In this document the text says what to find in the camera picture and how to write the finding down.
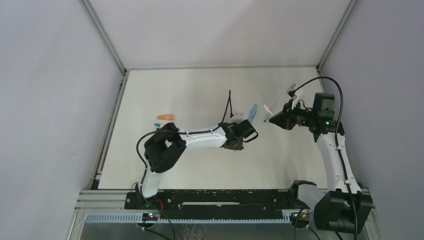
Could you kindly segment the white pen orange tip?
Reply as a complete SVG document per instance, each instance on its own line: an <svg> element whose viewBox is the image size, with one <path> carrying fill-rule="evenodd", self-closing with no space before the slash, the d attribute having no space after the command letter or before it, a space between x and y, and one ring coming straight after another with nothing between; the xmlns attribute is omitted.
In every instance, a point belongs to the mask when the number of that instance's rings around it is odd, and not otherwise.
<svg viewBox="0 0 424 240"><path fill-rule="evenodd" d="M264 107L265 111L267 112L267 117L266 117L267 119L274 116L274 114L273 114L274 106L273 105L271 107L268 107L267 105L263 104L263 107Z"/></svg>

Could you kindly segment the orange translucent highlighter pen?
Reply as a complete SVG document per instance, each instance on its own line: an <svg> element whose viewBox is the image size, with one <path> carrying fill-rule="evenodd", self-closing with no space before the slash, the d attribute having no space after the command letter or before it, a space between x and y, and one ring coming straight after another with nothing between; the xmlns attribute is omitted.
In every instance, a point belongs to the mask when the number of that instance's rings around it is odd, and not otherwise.
<svg viewBox="0 0 424 240"><path fill-rule="evenodd" d="M175 116L173 114L163 114L163 115L158 115L156 119L161 121L172 121L175 119Z"/></svg>

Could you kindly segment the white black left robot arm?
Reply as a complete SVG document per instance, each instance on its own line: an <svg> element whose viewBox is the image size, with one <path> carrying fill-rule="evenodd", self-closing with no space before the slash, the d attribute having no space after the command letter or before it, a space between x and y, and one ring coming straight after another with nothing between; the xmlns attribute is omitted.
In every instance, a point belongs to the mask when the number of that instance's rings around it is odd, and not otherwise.
<svg viewBox="0 0 424 240"><path fill-rule="evenodd" d="M136 154L144 164L136 190L148 199L159 191L163 173L175 166L185 151L200 148L223 148L241 151L244 144L257 139L259 133L249 120L220 122L204 129L182 129L173 122L146 133L136 142Z"/></svg>

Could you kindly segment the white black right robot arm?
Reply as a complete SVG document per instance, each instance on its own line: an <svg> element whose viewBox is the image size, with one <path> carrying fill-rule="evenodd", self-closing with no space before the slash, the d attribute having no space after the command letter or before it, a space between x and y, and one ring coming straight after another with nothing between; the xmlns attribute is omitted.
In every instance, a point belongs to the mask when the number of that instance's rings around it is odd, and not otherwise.
<svg viewBox="0 0 424 240"><path fill-rule="evenodd" d="M302 108L298 97L284 104L269 122L284 130L295 126L309 129L321 153L327 180L323 193L312 183L298 182L297 199L313 211L318 230L352 234L362 231L373 207L370 195L363 194L357 183L345 148L342 123L335 120L335 97L316 93L313 106Z"/></svg>

